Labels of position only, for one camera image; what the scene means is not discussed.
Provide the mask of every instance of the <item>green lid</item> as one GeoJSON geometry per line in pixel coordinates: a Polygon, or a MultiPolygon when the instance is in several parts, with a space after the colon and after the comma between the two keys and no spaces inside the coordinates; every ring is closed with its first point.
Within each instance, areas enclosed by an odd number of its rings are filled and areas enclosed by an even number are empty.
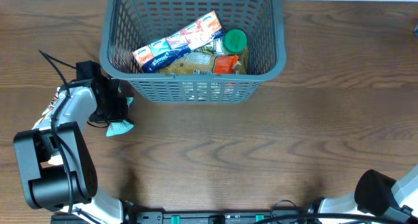
{"type": "Polygon", "coordinates": [[[239,54],[247,46],[247,36],[240,29],[232,29],[223,38],[223,47],[230,54],[239,54]]]}

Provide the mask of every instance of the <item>gray plastic basket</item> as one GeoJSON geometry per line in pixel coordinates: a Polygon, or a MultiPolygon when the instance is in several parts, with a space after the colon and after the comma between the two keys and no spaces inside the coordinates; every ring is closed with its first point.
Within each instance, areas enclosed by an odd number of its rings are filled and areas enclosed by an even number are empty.
{"type": "Polygon", "coordinates": [[[239,103],[286,62],[281,0],[108,0],[100,51],[103,69],[155,102],[239,103]],[[132,51],[169,36],[211,10],[225,31],[248,36],[248,74],[144,74],[132,51]]]}

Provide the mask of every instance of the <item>wood grain surface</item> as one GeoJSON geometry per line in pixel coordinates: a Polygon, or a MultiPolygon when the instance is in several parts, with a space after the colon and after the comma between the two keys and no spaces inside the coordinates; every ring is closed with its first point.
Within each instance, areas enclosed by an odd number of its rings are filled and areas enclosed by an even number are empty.
{"type": "MultiPolygon", "coordinates": [[[[0,223],[47,223],[25,203],[12,139],[61,80],[38,49],[98,61],[105,0],[0,0],[0,223]]],[[[135,128],[84,138],[112,196],[166,210],[306,206],[352,192],[370,168],[418,162],[418,3],[284,1],[288,61],[242,104],[155,104],[135,128]]],[[[61,67],[68,80],[72,69],[61,67]]]]}

